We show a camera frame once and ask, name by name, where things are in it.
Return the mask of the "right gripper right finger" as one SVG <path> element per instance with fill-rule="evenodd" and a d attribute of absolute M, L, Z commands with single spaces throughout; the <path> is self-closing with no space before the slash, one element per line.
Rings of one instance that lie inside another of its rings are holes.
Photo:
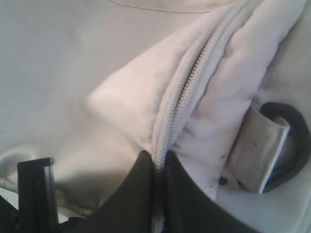
<path fill-rule="evenodd" d="M 275 191 L 301 171 L 301 154 L 296 153 L 285 164 L 272 170 L 262 194 L 251 193 L 240 181 L 231 189 L 224 186 L 221 201 L 210 199 L 188 175 L 173 151 L 165 160 L 165 216 L 171 233 L 291 233 L 292 213 L 284 194 Z"/>

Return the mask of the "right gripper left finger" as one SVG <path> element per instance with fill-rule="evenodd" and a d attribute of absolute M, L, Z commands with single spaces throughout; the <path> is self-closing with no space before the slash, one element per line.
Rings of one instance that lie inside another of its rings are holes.
<path fill-rule="evenodd" d="M 63 233 L 150 233 L 153 213 L 154 164 L 146 151 L 108 200 Z"/>

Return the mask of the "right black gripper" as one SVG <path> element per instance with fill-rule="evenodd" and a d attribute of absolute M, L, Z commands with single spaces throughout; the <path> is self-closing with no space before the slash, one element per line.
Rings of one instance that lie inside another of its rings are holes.
<path fill-rule="evenodd" d="M 52 158 L 17 164 L 18 209 L 0 198 L 2 233 L 58 233 Z"/>

